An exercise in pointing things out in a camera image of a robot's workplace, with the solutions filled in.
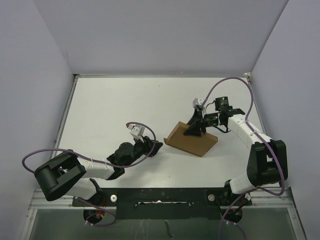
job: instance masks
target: brown cardboard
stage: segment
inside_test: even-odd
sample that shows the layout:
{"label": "brown cardboard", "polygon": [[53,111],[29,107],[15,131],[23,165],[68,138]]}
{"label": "brown cardboard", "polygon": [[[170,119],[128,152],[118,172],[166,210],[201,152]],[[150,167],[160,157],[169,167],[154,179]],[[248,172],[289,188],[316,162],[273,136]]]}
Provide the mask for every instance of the brown cardboard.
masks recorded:
{"label": "brown cardboard", "polygon": [[164,143],[176,149],[202,157],[218,142],[218,137],[209,133],[203,134],[201,137],[185,136],[184,132],[188,127],[189,125],[181,121],[178,122],[169,136],[163,139]]}

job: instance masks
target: white bracket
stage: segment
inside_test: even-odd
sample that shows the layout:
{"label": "white bracket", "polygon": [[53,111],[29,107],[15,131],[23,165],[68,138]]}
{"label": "white bracket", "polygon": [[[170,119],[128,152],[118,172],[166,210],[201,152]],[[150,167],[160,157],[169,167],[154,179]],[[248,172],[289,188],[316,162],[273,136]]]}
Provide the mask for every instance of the white bracket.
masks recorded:
{"label": "white bracket", "polygon": [[204,100],[202,98],[195,98],[192,102],[192,106],[194,109],[197,109],[197,107],[200,107]]}
{"label": "white bracket", "polygon": [[246,76],[246,77],[248,77],[248,78],[250,78],[250,77],[251,77],[251,72],[246,72],[246,73],[244,73],[243,75]]}
{"label": "white bracket", "polygon": [[145,131],[144,126],[130,124],[127,128],[131,130],[130,134],[133,136],[134,139],[141,140],[142,142],[144,141],[143,139],[143,134]]}
{"label": "white bracket", "polygon": [[246,145],[248,149],[251,149],[251,145],[255,142],[262,143],[262,141],[255,135],[258,133],[266,142],[270,142],[271,138],[263,134],[256,126],[251,122],[248,122],[254,129],[254,132],[247,126],[244,115],[234,115],[228,119],[228,128],[234,132]]}

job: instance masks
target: white wall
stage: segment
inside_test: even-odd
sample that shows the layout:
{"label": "white wall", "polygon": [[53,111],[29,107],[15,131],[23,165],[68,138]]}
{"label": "white wall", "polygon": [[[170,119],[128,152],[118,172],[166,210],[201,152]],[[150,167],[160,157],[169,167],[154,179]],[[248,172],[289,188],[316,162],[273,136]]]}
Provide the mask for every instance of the white wall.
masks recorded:
{"label": "white wall", "polygon": [[[22,157],[51,147],[73,75],[31,0],[0,4],[0,239],[18,239],[37,186]],[[44,155],[30,159],[33,168]]]}
{"label": "white wall", "polygon": [[319,13],[319,0],[290,0],[252,72],[266,129],[287,145],[289,184],[308,240],[320,236]]}
{"label": "white wall", "polygon": [[287,1],[34,3],[74,73],[221,77],[253,69]]}

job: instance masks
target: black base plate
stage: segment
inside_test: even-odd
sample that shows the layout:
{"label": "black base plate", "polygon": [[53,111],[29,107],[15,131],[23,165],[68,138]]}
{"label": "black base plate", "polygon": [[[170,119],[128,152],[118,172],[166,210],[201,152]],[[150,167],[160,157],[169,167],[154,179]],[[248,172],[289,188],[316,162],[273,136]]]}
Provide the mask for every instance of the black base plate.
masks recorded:
{"label": "black base plate", "polygon": [[[119,220],[128,219],[221,219],[220,206],[229,206],[237,195],[224,197],[224,188],[103,188],[106,207],[116,206]],[[208,196],[214,195],[214,201]],[[117,196],[116,202],[110,197]],[[85,207],[77,199],[72,206]]]}

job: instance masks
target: white tabletop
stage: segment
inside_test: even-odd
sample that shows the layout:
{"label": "white tabletop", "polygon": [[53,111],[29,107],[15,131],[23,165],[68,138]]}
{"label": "white tabletop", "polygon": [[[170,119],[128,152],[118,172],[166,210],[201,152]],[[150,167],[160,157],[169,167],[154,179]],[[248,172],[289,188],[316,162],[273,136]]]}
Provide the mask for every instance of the white tabletop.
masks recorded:
{"label": "white tabletop", "polygon": [[[194,98],[205,98],[221,78],[79,78],[59,147],[103,159],[123,142],[134,143],[127,122],[151,127],[163,142],[177,122],[188,122]],[[250,94],[238,80],[221,83],[207,103],[227,96],[229,104],[247,112]],[[214,104],[207,113],[215,111]],[[261,129],[256,107],[249,120]],[[249,149],[233,133],[207,132],[218,143],[203,157],[163,145],[155,157],[126,168],[118,179],[98,183],[103,188],[223,187],[246,171]],[[146,129],[144,132],[152,138]]]}

